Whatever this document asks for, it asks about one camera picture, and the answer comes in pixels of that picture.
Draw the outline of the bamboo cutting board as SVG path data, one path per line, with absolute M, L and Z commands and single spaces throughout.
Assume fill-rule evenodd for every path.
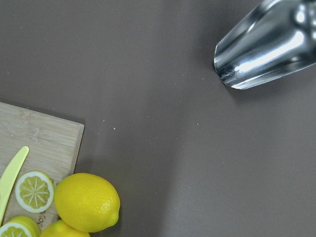
M 57 185 L 74 172 L 83 131 L 81 123 L 1 103 L 0 171 L 28 146 L 19 175 L 41 171 Z

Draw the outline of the yellow lemon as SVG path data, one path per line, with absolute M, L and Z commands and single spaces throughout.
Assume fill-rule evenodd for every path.
M 90 234 L 69 226 L 63 220 L 58 220 L 44 229 L 40 237 L 90 237 Z
M 106 179 L 89 173 L 76 173 L 59 182 L 54 203 L 59 217 L 82 232 L 102 231 L 119 219 L 116 189 Z

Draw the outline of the lemon slice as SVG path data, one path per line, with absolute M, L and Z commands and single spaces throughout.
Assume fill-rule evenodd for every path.
M 15 197 L 18 204 L 30 213 L 41 213 L 53 204 L 55 186 L 43 172 L 30 171 L 16 182 Z
M 39 237 L 38 224 L 28 216 L 17 216 L 0 228 L 1 237 Z

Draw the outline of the steel scoop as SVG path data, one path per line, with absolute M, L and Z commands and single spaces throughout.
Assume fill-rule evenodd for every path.
M 316 63 L 316 2 L 263 0 L 216 45 L 222 83 L 249 89 Z

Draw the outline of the yellow plastic knife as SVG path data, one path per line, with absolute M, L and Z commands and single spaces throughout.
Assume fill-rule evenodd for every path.
M 12 158 L 0 178 L 0 223 L 3 222 L 6 206 L 15 180 L 29 153 L 29 147 L 23 146 Z

